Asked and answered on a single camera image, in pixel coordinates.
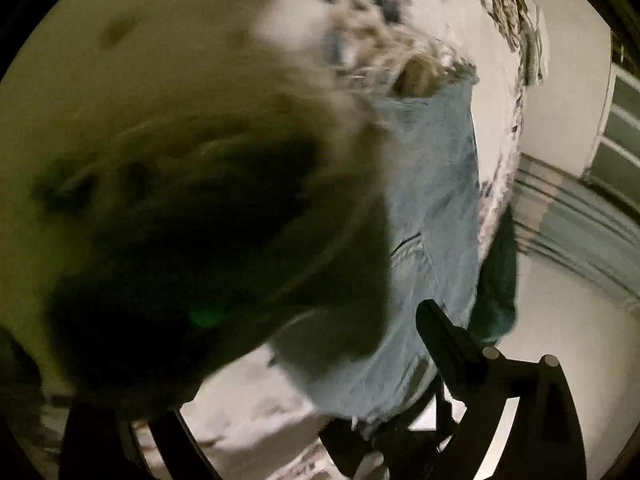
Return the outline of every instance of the round silver screw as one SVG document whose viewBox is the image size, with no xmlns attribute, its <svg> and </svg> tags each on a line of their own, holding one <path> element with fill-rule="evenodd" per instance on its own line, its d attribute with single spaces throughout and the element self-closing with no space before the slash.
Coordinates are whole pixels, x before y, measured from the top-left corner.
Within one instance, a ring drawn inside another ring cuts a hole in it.
<svg viewBox="0 0 640 480">
<path fill-rule="evenodd" d="M 558 358 L 555 355 L 545 355 L 545 363 L 553 368 L 560 364 Z"/>
<path fill-rule="evenodd" d="M 482 355 L 487 359 L 491 359 L 491 361 L 493 361 L 494 359 L 500 357 L 500 352 L 498 352 L 497 349 L 492 346 L 485 346 L 482 349 Z"/>
</svg>

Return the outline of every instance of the beige wall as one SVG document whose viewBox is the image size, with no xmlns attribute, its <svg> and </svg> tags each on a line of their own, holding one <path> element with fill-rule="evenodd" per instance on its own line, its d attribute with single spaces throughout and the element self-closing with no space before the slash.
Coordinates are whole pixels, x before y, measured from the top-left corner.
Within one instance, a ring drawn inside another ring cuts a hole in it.
<svg viewBox="0 0 640 480">
<path fill-rule="evenodd" d="M 551 43 L 549 78 L 527 93 L 524 152 L 580 175 L 600 123 L 610 32 L 586 0 L 535 0 Z"/>
<path fill-rule="evenodd" d="M 499 345 L 511 359 L 553 354 L 567 377 L 580 419 L 588 478 L 599 479 L 640 418 L 640 323 L 597 288 L 548 260 L 520 258 L 518 323 Z M 489 476 L 508 436 L 515 402 L 503 421 L 478 479 Z"/>
</svg>

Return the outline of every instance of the striped curtain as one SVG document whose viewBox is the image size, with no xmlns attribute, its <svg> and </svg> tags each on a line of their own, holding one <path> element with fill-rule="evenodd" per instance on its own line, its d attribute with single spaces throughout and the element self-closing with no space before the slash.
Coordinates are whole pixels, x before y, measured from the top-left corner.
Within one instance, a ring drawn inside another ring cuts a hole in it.
<svg viewBox="0 0 640 480">
<path fill-rule="evenodd" d="M 521 252 L 557 262 L 640 314 L 637 223 L 574 177 L 526 155 L 511 204 Z"/>
</svg>

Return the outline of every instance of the window pane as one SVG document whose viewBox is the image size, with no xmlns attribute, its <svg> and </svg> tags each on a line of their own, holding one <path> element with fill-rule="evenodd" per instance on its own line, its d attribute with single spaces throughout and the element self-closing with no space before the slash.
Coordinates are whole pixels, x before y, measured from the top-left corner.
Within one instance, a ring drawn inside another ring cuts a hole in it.
<svg viewBox="0 0 640 480">
<path fill-rule="evenodd" d="M 617 190 L 640 210 L 640 168 L 625 157 L 600 145 L 589 174 Z"/>
<path fill-rule="evenodd" d="M 604 135 L 640 158 L 640 130 L 636 130 L 614 112 L 609 114 Z"/>
<path fill-rule="evenodd" d="M 640 93 L 620 78 L 616 78 L 616 85 L 613 89 L 613 102 L 640 119 Z"/>
</svg>

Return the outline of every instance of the dark green fabric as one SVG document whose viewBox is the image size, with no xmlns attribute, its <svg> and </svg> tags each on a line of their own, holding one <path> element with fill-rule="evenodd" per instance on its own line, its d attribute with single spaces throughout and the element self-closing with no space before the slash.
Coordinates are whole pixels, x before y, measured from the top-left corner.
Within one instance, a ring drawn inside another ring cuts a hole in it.
<svg viewBox="0 0 640 480">
<path fill-rule="evenodd" d="M 518 245 L 511 206 L 500 219 L 498 231 L 480 269 L 476 303 L 468 331 L 481 346 L 494 345 L 516 323 Z"/>
</svg>

